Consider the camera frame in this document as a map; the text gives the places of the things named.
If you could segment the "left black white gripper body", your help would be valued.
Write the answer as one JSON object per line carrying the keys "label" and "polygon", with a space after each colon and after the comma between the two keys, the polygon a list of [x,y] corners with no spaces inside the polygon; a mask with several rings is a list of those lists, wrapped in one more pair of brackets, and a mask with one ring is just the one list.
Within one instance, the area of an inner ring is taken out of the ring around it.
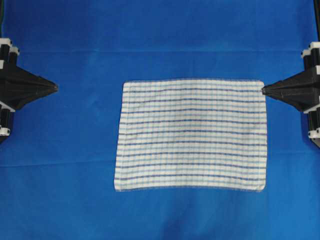
{"label": "left black white gripper body", "polygon": [[0,38],[0,143],[2,144],[11,134],[13,129],[14,113],[16,110],[9,103],[8,66],[17,65],[20,50],[13,46],[10,38]]}

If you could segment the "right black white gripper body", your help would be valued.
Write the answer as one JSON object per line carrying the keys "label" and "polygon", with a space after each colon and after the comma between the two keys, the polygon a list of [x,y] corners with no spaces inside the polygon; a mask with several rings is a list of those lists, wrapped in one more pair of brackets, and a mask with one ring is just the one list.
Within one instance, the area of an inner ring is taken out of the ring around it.
{"label": "right black white gripper body", "polygon": [[308,120],[308,138],[320,147],[320,42],[313,41],[303,50],[301,58],[304,63],[304,73],[307,74],[307,89],[310,97],[303,113]]}

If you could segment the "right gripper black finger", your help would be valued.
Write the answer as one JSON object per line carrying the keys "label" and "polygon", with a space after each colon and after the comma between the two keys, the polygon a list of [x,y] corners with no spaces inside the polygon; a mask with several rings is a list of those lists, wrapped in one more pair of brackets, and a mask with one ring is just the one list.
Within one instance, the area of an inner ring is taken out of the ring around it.
{"label": "right gripper black finger", "polygon": [[303,112],[312,106],[312,93],[309,90],[263,89],[265,96],[282,101]]}
{"label": "right gripper black finger", "polygon": [[320,67],[314,66],[284,80],[266,85],[262,90],[287,90],[320,86]]}

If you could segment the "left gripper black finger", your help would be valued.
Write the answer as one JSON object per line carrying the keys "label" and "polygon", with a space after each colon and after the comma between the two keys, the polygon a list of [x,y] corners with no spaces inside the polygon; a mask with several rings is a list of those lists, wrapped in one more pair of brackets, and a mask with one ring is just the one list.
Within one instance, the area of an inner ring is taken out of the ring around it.
{"label": "left gripper black finger", "polygon": [[20,67],[11,66],[9,73],[10,73],[9,81],[12,83],[46,87],[49,89],[58,90],[58,86],[54,82],[47,80],[39,75],[30,73]]}
{"label": "left gripper black finger", "polygon": [[9,105],[15,110],[20,110],[26,104],[29,104],[37,99],[56,93],[57,91],[57,86],[36,86],[21,91],[16,90],[9,94]]}

